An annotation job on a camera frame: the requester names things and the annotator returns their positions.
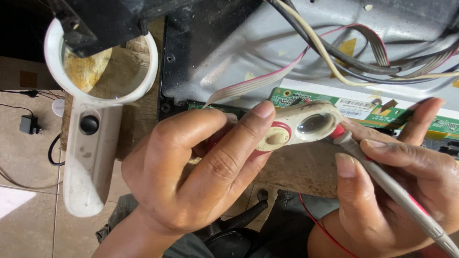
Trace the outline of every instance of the red wire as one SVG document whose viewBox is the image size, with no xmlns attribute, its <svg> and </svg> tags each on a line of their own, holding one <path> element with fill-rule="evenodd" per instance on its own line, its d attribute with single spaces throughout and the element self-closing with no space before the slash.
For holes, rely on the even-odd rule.
<svg viewBox="0 0 459 258">
<path fill-rule="evenodd" d="M 312 214 L 308 211 L 308 208 L 306 208 L 306 205 L 304 205 L 304 202 L 303 202 L 303 198 L 301 198 L 301 193 L 298 193 L 298 196 L 300 197 L 300 202 L 301 204 L 303 205 L 304 207 L 304 210 L 308 213 L 308 215 L 310 216 L 310 218 L 314 221 L 314 223 L 322 230 L 322 232 L 325 233 L 325 235 L 330 239 L 331 242 L 333 242 L 336 246 L 338 246 L 339 248 L 341 248 L 341 250 L 343 250 L 345 253 L 347 253 L 350 257 L 352 258 L 358 258 L 357 256 L 355 256 L 353 253 L 351 253 L 350 251 L 348 251 L 346 248 L 344 248 L 340 243 L 338 243 L 338 241 L 336 241 L 331 235 L 330 233 L 328 233 L 328 231 L 322 227 L 321 224 L 319 224 L 319 222 L 312 216 Z"/>
</svg>

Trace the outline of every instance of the power adapter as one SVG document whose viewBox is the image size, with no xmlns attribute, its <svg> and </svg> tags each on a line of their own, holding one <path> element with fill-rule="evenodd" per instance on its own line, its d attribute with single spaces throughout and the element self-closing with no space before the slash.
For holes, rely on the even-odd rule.
<svg viewBox="0 0 459 258">
<path fill-rule="evenodd" d="M 31 115 L 21 116 L 21 124 L 19 125 L 19 131 L 30 135 L 41 134 L 41 129 L 38 126 L 38 117 Z"/>
</svg>

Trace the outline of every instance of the black button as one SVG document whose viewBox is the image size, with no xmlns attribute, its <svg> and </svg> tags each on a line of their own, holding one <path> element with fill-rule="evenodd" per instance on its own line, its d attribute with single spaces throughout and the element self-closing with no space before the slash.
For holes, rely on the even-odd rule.
<svg viewBox="0 0 459 258">
<path fill-rule="evenodd" d="M 81 119 L 80 130 L 84 135 L 93 135 L 99 129 L 99 120 L 97 117 L 88 115 Z"/>
</svg>

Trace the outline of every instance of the barcode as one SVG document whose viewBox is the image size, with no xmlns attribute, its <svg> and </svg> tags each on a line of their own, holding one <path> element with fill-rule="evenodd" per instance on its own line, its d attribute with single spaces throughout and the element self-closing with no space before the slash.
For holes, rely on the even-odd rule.
<svg viewBox="0 0 459 258">
<path fill-rule="evenodd" d="M 350 110 L 340 110 L 340 113 L 343 115 L 353 115 L 353 116 L 360 116 L 362 112 L 359 111 L 350 111 Z"/>
<path fill-rule="evenodd" d="M 365 103 L 365 102 L 359 102 L 359 101 L 350 101 L 350 100 L 345 100 L 345 99 L 340 99 L 340 103 L 359 106 L 359 107 L 371 107 L 371 106 L 373 106 L 372 103 Z"/>
</svg>

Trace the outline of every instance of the chair wheel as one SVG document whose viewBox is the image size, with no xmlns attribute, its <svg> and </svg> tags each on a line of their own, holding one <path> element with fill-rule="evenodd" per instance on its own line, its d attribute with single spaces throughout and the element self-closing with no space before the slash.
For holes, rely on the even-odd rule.
<svg viewBox="0 0 459 258">
<path fill-rule="evenodd" d="M 267 201 L 268 197 L 269 197 L 268 191 L 266 191 L 265 189 L 258 190 L 257 199 L 259 201 Z"/>
</svg>

